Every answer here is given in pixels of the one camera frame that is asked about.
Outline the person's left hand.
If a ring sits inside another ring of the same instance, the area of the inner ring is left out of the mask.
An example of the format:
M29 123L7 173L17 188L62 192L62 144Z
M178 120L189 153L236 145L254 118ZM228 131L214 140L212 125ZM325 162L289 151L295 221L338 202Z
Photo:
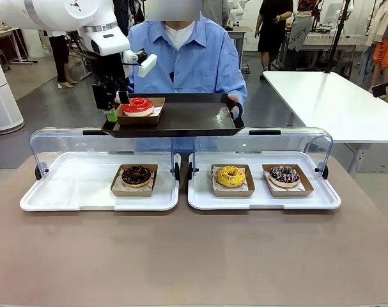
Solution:
M233 119L236 120L242 112L242 106L240 104L239 97L235 94L228 94L228 99L231 102L230 103L230 113L233 115Z

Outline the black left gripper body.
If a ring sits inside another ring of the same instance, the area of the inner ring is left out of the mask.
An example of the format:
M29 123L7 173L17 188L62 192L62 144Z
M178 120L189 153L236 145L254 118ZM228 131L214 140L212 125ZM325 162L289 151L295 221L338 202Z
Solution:
M97 81L104 83L106 80L121 82L123 80L123 63L121 54L98 56Z

